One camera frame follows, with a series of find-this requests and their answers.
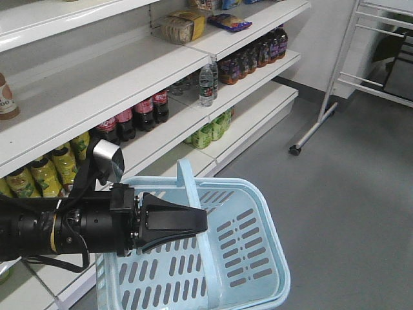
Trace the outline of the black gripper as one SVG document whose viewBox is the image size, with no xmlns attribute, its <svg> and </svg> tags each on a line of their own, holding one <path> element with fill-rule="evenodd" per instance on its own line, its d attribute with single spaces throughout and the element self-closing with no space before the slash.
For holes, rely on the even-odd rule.
<svg viewBox="0 0 413 310">
<path fill-rule="evenodd" d="M 135 190 L 116 183 L 109 191 L 76 192 L 62 201 L 55 221 L 59 254 L 116 253 L 126 256 L 134 246 L 137 207 Z M 141 206 L 140 251 L 191 238 L 207 230 L 207 212 L 144 193 Z"/>
</svg>

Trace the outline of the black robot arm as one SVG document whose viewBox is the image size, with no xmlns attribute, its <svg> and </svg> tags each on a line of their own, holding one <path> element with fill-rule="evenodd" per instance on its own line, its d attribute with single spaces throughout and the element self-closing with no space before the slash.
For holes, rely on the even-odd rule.
<svg viewBox="0 0 413 310">
<path fill-rule="evenodd" d="M 1 198 L 1 261 L 92 253 L 126 256 L 207 230 L 204 210 L 115 184 L 67 198 Z"/>
</svg>

